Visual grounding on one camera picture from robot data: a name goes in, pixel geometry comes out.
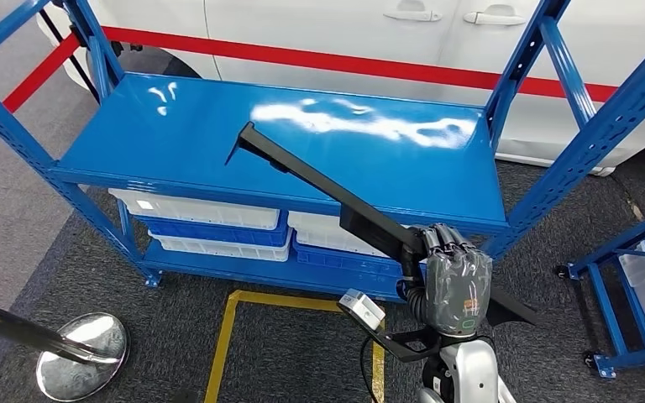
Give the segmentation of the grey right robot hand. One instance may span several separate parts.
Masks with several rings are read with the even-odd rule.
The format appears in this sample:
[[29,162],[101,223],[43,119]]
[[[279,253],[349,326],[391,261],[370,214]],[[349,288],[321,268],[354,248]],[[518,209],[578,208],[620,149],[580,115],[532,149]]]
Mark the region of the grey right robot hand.
[[412,315],[441,335],[473,336],[490,304],[492,259],[442,223],[424,228],[422,240],[424,284],[405,289]]

